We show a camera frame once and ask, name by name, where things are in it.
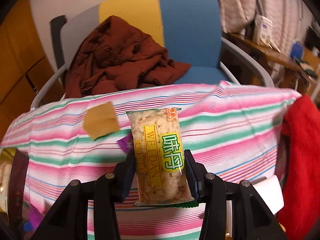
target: yellow chair panel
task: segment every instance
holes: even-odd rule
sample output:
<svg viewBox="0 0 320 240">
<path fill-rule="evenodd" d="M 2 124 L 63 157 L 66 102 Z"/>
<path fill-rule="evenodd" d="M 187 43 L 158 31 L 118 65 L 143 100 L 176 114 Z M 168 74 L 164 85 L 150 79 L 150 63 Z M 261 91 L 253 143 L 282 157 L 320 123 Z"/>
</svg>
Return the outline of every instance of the yellow chair panel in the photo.
<svg viewBox="0 0 320 240">
<path fill-rule="evenodd" d="M 159 0 L 108 0 L 99 6 L 99 23 L 116 15 L 137 27 L 164 47 Z"/>
</svg>

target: pink striped fabric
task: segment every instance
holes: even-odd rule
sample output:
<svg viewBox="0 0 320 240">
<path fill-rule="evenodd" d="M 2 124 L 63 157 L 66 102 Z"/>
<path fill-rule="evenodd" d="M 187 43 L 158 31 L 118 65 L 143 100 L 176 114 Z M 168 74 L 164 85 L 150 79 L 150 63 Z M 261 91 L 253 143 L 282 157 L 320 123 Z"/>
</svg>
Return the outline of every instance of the pink striped fabric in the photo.
<svg viewBox="0 0 320 240">
<path fill-rule="evenodd" d="M 29 154 L 25 201 L 45 214 L 73 179 L 96 180 L 123 161 L 117 140 L 130 132 L 126 111 L 179 107 L 184 149 L 227 181 L 255 180 L 274 174 L 281 122 L 300 97 L 296 91 L 256 86 L 184 84 L 154 87 L 50 103 L 19 116 L 1 147 Z M 85 111 L 112 101 L 121 130 L 92 141 L 82 128 Z M 197 239 L 204 205 L 197 208 L 134 207 L 129 197 L 116 204 L 122 239 Z M 93 203 L 88 209 L 93 239 Z"/>
</svg>

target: blue object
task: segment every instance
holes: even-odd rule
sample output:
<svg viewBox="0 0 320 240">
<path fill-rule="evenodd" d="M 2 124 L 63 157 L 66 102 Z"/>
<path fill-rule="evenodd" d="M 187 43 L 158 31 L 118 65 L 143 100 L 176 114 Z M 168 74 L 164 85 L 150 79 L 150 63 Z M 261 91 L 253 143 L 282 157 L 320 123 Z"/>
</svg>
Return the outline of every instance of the blue object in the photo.
<svg viewBox="0 0 320 240">
<path fill-rule="evenodd" d="M 301 61 L 303 55 L 303 43 L 302 41 L 295 41 L 292 45 L 290 58 L 297 58 Z"/>
<path fill-rule="evenodd" d="M 174 84 L 217 84 L 229 78 L 219 70 L 221 25 L 218 0 L 160 0 L 169 58 L 190 63 Z"/>
<path fill-rule="evenodd" d="M 29 221 L 25 222 L 23 224 L 23 227 L 22 227 L 23 231 L 25 232 L 32 232 L 33 231 L 33 228 L 31 226 L 31 223 Z"/>
</svg>

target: purple wrapper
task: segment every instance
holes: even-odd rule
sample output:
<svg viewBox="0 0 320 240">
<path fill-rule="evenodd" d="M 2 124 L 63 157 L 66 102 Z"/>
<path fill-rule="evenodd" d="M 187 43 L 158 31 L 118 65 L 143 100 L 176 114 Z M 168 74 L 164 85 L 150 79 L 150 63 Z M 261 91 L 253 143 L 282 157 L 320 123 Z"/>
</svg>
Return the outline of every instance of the purple wrapper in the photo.
<svg viewBox="0 0 320 240">
<path fill-rule="evenodd" d="M 128 154 L 133 149 L 133 136 L 130 132 L 126 137 L 118 140 L 117 143 L 120 145 L 121 149 Z"/>
<path fill-rule="evenodd" d="M 30 204 L 29 222 L 34 231 L 36 231 L 42 219 L 43 219 L 43 215 L 33 205 Z"/>
</svg>

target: snack bar package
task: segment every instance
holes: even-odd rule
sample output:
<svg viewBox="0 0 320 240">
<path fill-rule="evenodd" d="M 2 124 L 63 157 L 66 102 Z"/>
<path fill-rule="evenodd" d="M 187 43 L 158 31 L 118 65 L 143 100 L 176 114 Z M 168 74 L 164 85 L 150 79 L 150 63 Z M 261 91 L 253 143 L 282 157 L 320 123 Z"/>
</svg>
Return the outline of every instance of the snack bar package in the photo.
<svg viewBox="0 0 320 240">
<path fill-rule="evenodd" d="M 193 200 L 186 180 L 177 109 L 127 112 L 133 135 L 139 201 L 166 205 Z"/>
</svg>

